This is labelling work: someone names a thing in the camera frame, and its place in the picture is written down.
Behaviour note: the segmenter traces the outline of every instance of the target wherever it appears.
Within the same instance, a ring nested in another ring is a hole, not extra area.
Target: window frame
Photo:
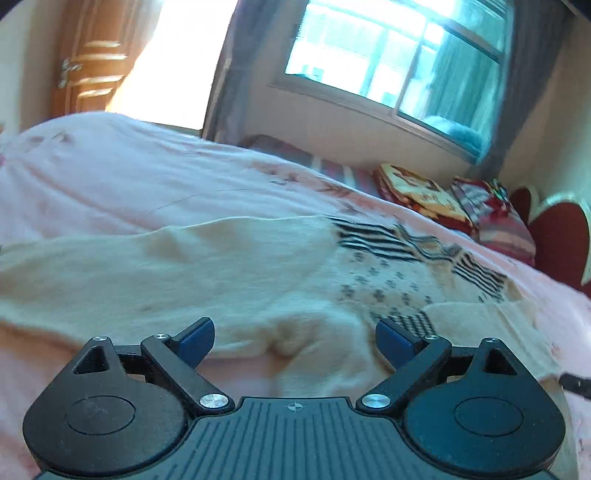
[[[489,44],[482,37],[476,35],[471,30],[460,25],[455,20],[439,15],[438,13],[428,9],[427,7],[423,7],[422,5],[416,4],[415,2],[413,2],[413,0],[394,1],[402,5],[411,7],[412,9],[424,15],[427,18],[427,23],[432,22],[441,26],[441,28],[443,28],[451,35],[454,35],[459,39],[467,42],[472,47],[476,48],[483,54],[490,57],[492,60],[495,60],[501,67],[500,71],[502,71],[502,65],[505,62],[505,56],[509,46],[508,42],[510,41],[510,36],[508,35],[508,32],[510,31],[512,24],[512,0],[506,0],[506,12],[501,12],[496,7],[494,0],[478,0],[487,8],[490,8],[491,10],[505,17],[505,52],[499,51],[497,48]],[[400,106],[407,92],[410,80],[412,79],[412,72],[414,71],[415,66],[418,62],[418,58],[421,51],[421,43],[424,40],[424,37],[422,37],[421,41],[417,44],[415,55],[409,66],[406,78],[404,79],[404,83],[402,85],[402,89],[398,96],[396,105],[392,108],[382,103],[375,102],[374,100],[370,100],[369,98],[363,97],[356,93],[347,92],[345,90],[341,90],[331,85],[325,85],[324,83],[320,83],[303,76],[300,77],[285,73],[285,70],[287,69],[287,64],[291,57],[291,52],[296,42],[297,33],[300,29],[300,25],[303,22],[304,15],[306,13],[306,7],[308,6],[309,0],[293,0],[293,2],[297,4],[293,10],[293,22],[291,22],[291,24],[293,25],[293,29],[289,32],[289,35],[285,36],[286,38],[284,40],[284,45],[281,47],[281,61],[278,62],[278,70],[274,78],[272,79],[271,83],[269,83],[269,86],[293,93],[299,93],[301,95],[306,95],[312,98],[316,98],[318,100],[323,100],[325,102],[333,103],[335,105],[339,105],[344,108],[354,110],[364,115],[371,116],[378,120],[382,120],[388,124],[400,128],[403,131],[413,134],[416,137],[426,140],[446,150],[447,152],[455,155],[456,157],[462,158],[468,163],[475,163],[475,161],[477,160],[475,155],[470,151],[466,150],[458,143],[456,143],[451,137],[439,130],[436,130],[430,125],[427,125],[424,122],[400,111]],[[495,97],[497,98],[499,98],[499,94],[501,92],[501,83],[502,82],[499,80],[499,83],[497,85],[497,91],[495,93]]]

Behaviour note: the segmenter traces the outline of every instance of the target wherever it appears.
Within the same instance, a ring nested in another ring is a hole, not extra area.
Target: door handle
[[[74,65],[70,65],[70,59],[64,59],[61,63],[60,69],[60,81],[57,84],[59,89],[64,89],[68,85],[68,74],[70,72],[77,72],[78,70],[82,69],[81,63],[75,63]]]

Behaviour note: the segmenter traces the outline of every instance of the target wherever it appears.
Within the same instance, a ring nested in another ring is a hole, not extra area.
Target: ribbed surface
[[[134,480],[415,480],[452,478],[427,465],[387,419],[342,398],[246,398],[235,413],[201,419],[171,457]]]

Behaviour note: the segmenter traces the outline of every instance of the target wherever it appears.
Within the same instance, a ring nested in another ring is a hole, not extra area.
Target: window
[[[506,12],[506,0],[309,0],[281,83],[477,157],[491,133]]]

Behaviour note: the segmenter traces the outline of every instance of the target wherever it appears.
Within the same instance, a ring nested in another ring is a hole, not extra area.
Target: pink bedsheet
[[[212,144],[111,113],[84,113],[21,134],[0,155],[0,243],[62,235],[131,234],[229,216],[327,214],[411,231],[471,250],[538,306],[537,326],[564,368],[591,377],[591,301],[532,268],[402,207],[269,155]],[[0,324],[0,478],[38,472],[22,417],[76,350]],[[233,397],[272,395],[277,359],[206,360],[202,372]],[[567,394],[581,478],[591,478],[591,408]]]

